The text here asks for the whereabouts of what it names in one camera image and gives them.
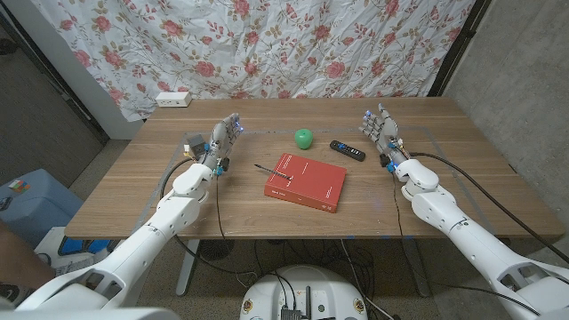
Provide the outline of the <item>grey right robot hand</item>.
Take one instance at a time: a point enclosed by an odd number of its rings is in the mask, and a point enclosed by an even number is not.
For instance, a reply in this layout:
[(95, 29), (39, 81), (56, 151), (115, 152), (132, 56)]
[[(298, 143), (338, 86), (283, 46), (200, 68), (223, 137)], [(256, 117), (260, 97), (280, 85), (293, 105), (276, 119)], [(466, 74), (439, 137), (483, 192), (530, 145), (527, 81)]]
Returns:
[(404, 151), (403, 141), (399, 137), (397, 123), (381, 103), (378, 104), (376, 113), (370, 110), (365, 112), (359, 130), (394, 166), (399, 166), (409, 159), (408, 153)]

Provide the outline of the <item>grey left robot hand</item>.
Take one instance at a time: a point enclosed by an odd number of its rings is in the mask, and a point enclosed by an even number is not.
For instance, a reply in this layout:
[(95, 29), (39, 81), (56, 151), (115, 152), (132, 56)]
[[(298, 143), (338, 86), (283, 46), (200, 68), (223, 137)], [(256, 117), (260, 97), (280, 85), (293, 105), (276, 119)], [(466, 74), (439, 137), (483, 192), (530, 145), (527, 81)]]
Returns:
[(240, 116), (238, 113), (233, 113), (221, 120), (213, 127), (209, 148), (206, 153), (201, 156), (199, 163), (206, 165), (210, 169), (214, 169), (221, 159), (230, 155), (237, 137), (243, 130), (243, 127), (240, 125)]

